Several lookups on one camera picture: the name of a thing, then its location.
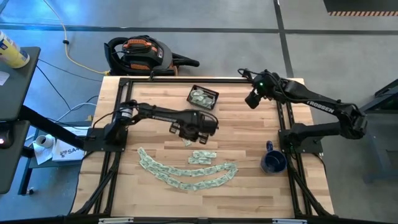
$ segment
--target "metal bracket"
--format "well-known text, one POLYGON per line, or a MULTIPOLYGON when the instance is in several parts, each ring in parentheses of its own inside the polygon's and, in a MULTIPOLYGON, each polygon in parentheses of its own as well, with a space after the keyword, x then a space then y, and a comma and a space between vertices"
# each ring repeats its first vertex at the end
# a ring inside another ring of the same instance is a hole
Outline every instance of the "metal bracket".
POLYGON ((117 224, 117 223, 133 223, 134 217, 123 218, 100 218, 98 224, 117 224))
POLYGON ((277 223, 277 224, 307 224, 306 220, 294 220, 294 219, 279 219, 275 218, 272 219, 272 223, 277 223))
POLYGON ((290 149, 290 144, 288 145, 285 141, 285 137, 289 134, 289 129, 279 130, 279 144, 280 150, 285 153, 323 153, 323 148, 321 144, 322 137, 308 137, 303 140, 299 147, 295 147, 295 150, 290 149))
POLYGON ((115 142, 114 144, 106 143, 104 140, 103 128, 89 128, 88 133, 90 133, 90 136, 95 136, 95 138, 90 138, 90 136, 87 136, 89 139, 85 139, 85 145, 83 147, 84 151, 123 152, 126 148, 128 133, 128 130, 126 129, 119 131, 119 142, 115 142))

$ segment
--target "paper towel roll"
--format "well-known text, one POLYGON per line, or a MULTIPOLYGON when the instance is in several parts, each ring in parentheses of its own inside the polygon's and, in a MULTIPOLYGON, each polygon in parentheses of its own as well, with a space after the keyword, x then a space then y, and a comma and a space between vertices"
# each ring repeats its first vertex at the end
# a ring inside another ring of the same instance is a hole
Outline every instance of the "paper towel roll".
POLYGON ((45 136, 38 136, 36 139, 36 145, 42 146, 45 148, 52 147, 53 143, 54 143, 54 137, 51 134, 48 134, 45 136))

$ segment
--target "paper money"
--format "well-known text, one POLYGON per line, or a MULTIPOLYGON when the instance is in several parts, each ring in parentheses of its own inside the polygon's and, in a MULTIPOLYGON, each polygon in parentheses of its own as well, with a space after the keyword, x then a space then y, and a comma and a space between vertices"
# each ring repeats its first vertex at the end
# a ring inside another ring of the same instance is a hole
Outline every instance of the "paper money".
POLYGON ((174 174, 174 175, 181 175, 182 170, 174 168, 174 167, 169 167, 169 173, 174 174))
POLYGON ((225 175, 228 177, 229 180, 231 180, 232 178, 234 178, 237 172, 238 172, 237 169, 231 169, 225 175))
POLYGON ((195 158, 199 158, 199 157, 216 158, 216 157, 217 157, 217 153, 201 150, 201 151, 194 151, 194 152, 193 152, 193 156, 194 156, 195 158))
POLYGON ((217 167, 207 167, 203 169, 205 171, 205 175, 211 175, 217 173, 217 167))
POLYGON ((216 168, 217 168, 217 172, 222 171, 222 170, 225 169, 224 164, 222 164, 222 165, 217 165, 216 168))
POLYGON ((224 167, 226 170, 236 169, 236 164, 234 163, 225 163, 224 167))
POLYGON ((159 180, 163 180, 164 182, 166 182, 169 179, 169 176, 167 174, 158 172, 155 175, 156 178, 158 178, 159 180))
POLYGON ((147 169, 149 167, 149 164, 142 159, 139 161, 139 163, 144 169, 147 169))
POLYGON ((138 151, 138 154, 141 157, 141 159, 143 159, 143 158, 148 156, 143 147, 140 147, 137 151, 138 151))
POLYGON ((209 158, 205 158, 205 157, 189 157, 188 158, 188 163, 189 164, 206 164, 206 165, 210 165, 211 164, 211 159, 209 158))
POLYGON ((180 189, 182 190, 193 190, 193 184, 180 184, 180 189))
POLYGON ((191 170, 191 172, 192 172, 192 177, 205 175, 205 171, 203 169, 191 170))
POLYGON ((181 176, 190 177, 192 175, 191 170, 181 170, 181 176))
POLYGON ((188 146, 192 145, 191 141, 189 141, 187 139, 184 139, 184 138, 182 138, 182 142, 184 142, 185 147, 188 147, 188 146))
POLYGON ((227 177, 227 175, 223 175, 222 177, 215 179, 215 181, 217 183, 217 186, 221 186, 227 183, 227 181, 229 181, 229 178, 227 177))
POLYGON ((166 183, 171 185, 171 186, 173 186, 173 187, 178 188, 181 182, 179 182, 178 180, 174 179, 173 177, 169 177, 167 179, 166 183))
POLYGON ((148 170, 149 172, 151 172, 154 175, 156 175, 158 173, 157 169, 152 166, 148 166, 146 170, 148 170))
POLYGON ((165 173, 165 174, 168 174, 168 173, 169 173, 170 167, 161 164, 160 166, 156 167, 156 169, 157 169, 159 172, 163 172, 163 173, 165 173))
POLYGON ((218 187, 216 180, 205 181, 206 188, 218 187))
POLYGON ((199 182, 199 183, 195 183, 195 184, 193 185, 193 189, 194 189, 194 190, 201 190, 201 189, 205 189, 205 188, 206 188, 206 184, 205 184, 204 181, 199 182))

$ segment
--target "yellow bottle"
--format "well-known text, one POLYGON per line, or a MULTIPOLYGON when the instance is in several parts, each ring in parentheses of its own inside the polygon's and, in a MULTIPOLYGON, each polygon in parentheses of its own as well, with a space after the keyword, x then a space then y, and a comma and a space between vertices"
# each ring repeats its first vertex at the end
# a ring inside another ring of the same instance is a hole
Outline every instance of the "yellow bottle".
POLYGON ((11 68, 21 68, 29 62, 29 55, 0 30, 0 60, 11 68))

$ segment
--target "table leg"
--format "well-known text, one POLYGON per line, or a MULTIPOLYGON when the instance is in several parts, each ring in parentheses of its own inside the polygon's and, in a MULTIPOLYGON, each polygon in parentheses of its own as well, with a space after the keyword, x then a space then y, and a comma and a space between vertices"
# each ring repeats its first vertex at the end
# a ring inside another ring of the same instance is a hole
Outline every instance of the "table leg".
POLYGON ((60 125, 55 124, 27 106, 22 106, 19 112, 19 119, 30 121, 31 125, 35 126, 36 128, 49 133, 52 136, 71 144, 72 146, 83 149, 83 141, 78 139, 75 134, 71 133, 60 125))

